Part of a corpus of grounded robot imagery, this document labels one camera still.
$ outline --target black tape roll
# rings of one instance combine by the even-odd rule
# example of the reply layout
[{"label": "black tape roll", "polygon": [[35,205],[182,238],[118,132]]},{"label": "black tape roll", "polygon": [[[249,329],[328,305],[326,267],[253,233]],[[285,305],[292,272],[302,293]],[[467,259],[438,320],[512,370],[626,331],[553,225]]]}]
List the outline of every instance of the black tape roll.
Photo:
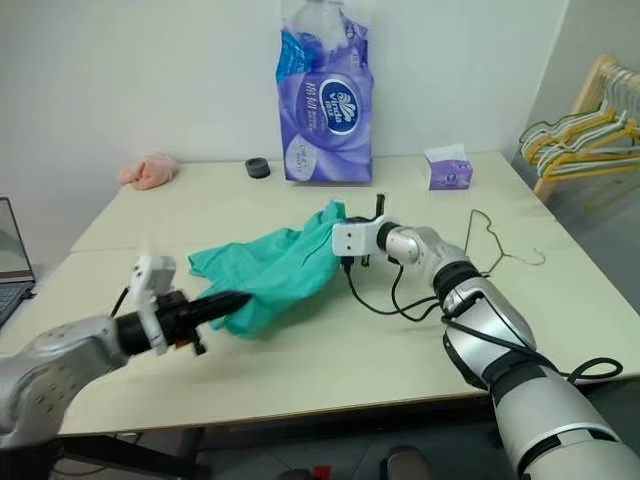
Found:
[{"label": "black tape roll", "polygon": [[251,178],[265,178],[271,175],[269,163],[265,158],[250,158],[244,162],[244,166],[247,168],[247,173]]}]

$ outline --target table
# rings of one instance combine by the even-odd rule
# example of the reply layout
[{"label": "table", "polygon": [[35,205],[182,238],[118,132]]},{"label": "table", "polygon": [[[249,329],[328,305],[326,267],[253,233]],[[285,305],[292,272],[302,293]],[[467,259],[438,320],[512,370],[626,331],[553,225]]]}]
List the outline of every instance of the table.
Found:
[{"label": "table", "polygon": [[[272,177],[255,181],[241,165],[206,164],[183,166],[175,182],[155,191],[124,188],[0,339],[0,351],[15,352],[53,326],[107,313],[150,238],[154,254],[176,258],[176,286],[195,296],[207,281],[188,275],[187,254],[300,226],[331,197],[345,199],[351,214],[372,214],[375,193],[383,191],[388,213],[431,225],[446,240],[463,243],[469,211],[480,208],[509,252],[533,260],[533,248],[543,252],[542,266],[505,260],[492,277],[530,322],[541,351],[561,369],[612,356],[626,375],[640,374],[635,311],[500,155],[471,161],[472,187],[457,192],[428,192],[417,157],[378,161],[371,187],[294,186],[280,178],[278,164]],[[480,268],[492,263],[497,249],[482,225],[474,226],[471,244]],[[362,295],[380,306],[389,305],[394,274],[382,257],[369,270],[354,269]],[[430,293],[419,280],[400,290],[401,303]],[[122,312],[130,309],[125,303]],[[351,297],[342,275],[282,321],[287,328],[259,341],[204,326],[209,353],[198,358],[181,349],[133,359],[80,393],[61,433],[222,424],[477,394],[446,357],[437,315],[422,324],[373,315]]]}]

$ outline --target laptop screen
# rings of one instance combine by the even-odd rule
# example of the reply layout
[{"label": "laptop screen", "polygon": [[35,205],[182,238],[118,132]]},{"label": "laptop screen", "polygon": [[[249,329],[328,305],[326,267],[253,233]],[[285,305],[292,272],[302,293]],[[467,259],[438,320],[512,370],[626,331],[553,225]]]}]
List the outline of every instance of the laptop screen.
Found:
[{"label": "laptop screen", "polygon": [[0,283],[33,280],[9,200],[0,198]]}]

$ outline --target purple tissue box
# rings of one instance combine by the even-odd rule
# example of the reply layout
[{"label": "purple tissue box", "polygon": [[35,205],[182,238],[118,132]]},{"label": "purple tissue box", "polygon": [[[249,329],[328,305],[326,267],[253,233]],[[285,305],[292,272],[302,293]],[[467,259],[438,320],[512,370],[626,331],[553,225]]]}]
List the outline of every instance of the purple tissue box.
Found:
[{"label": "purple tissue box", "polygon": [[473,167],[465,160],[429,162],[431,180],[429,190],[466,190],[471,183]]},{"label": "purple tissue box", "polygon": [[464,151],[464,145],[425,150],[425,156],[431,167],[429,190],[466,190],[471,183],[473,167]]}]

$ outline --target pink towel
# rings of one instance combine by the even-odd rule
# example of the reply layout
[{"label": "pink towel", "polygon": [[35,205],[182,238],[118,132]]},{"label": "pink towel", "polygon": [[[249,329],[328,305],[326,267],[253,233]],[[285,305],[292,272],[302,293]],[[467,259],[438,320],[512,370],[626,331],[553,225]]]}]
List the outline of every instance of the pink towel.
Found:
[{"label": "pink towel", "polygon": [[120,170],[118,182],[130,183],[135,190],[159,187],[173,178],[178,171],[178,162],[168,155],[152,153],[132,167]]}]

